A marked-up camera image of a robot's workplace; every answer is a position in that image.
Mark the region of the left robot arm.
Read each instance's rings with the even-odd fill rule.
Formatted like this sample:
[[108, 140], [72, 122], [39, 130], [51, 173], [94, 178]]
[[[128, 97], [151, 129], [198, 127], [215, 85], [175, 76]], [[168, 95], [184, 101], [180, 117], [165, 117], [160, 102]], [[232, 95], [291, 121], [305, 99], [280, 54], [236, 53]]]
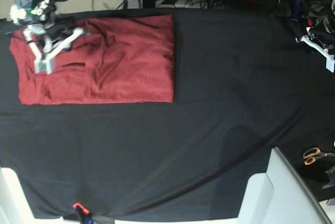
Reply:
[[288, 26], [297, 43], [325, 58], [334, 72], [334, 0], [289, 0]]

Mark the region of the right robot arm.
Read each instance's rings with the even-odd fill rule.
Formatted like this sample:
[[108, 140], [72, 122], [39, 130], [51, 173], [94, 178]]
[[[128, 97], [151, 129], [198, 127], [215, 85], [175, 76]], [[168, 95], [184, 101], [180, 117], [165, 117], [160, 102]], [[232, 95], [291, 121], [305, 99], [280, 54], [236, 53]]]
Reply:
[[73, 17], [61, 18], [57, 2], [68, 0], [15, 0], [10, 8], [10, 17], [21, 30], [22, 36], [13, 31], [6, 35], [29, 45], [35, 60], [35, 73], [50, 74], [55, 68], [55, 58], [68, 51], [72, 42], [90, 31], [75, 24]]

